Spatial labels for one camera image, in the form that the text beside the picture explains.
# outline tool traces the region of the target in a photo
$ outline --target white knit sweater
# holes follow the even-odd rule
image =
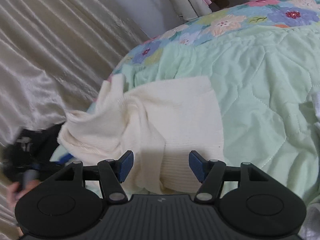
[[[165,80],[123,93],[124,76],[101,87],[94,114],[67,113],[59,141],[84,165],[134,152],[134,165],[122,184],[127,193],[145,188],[193,193],[200,186],[188,165],[196,150],[223,160],[218,102],[207,77]]]

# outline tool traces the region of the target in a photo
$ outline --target finger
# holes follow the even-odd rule
[[[20,237],[23,236],[23,233],[22,233],[22,231],[21,231],[21,228],[18,227],[17,230],[18,230],[19,236],[20,236]]]
[[[22,198],[25,194],[27,194],[29,191],[33,190],[36,186],[38,186],[40,184],[40,181],[37,179],[34,179],[32,181],[30,181],[27,185],[26,188],[24,190],[22,190],[17,196],[16,196],[16,200],[19,200],[20,198]]]
[[[7,188],[7,203],[10,209],[12,209],[15,204],[15,194],[19,188],[19,185],[19,182],[15,182]]]

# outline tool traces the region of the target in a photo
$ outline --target hand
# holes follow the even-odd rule
[[[34,180],[30,181],[27,184],[26,188],[19,193],[17,193],[17,190],[19,188],[19,183],[15,182],[15,183],[11,184],[7,188],[7,203],[8,203],[9,209],[12,212],[14,212],[14,208],[15,208],[18,200],[20,198],[22,198],[25,194],[27,194],[29,191],[33,190],[39,184],[40,184],[40,181],[37,179],[34,179]]]

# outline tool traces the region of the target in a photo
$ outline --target satin fabric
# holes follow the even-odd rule
[[[0,0],[0,144],[86,110],[148,37],[113,0]],[[16,239],[0,174],[0,240]]]

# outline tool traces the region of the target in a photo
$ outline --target pink flower pattern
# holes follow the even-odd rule
[[[266,5],[276,5],[280,3],[278,0],[255,0],[247,2],[246,4],[249,6],[266,6]]]

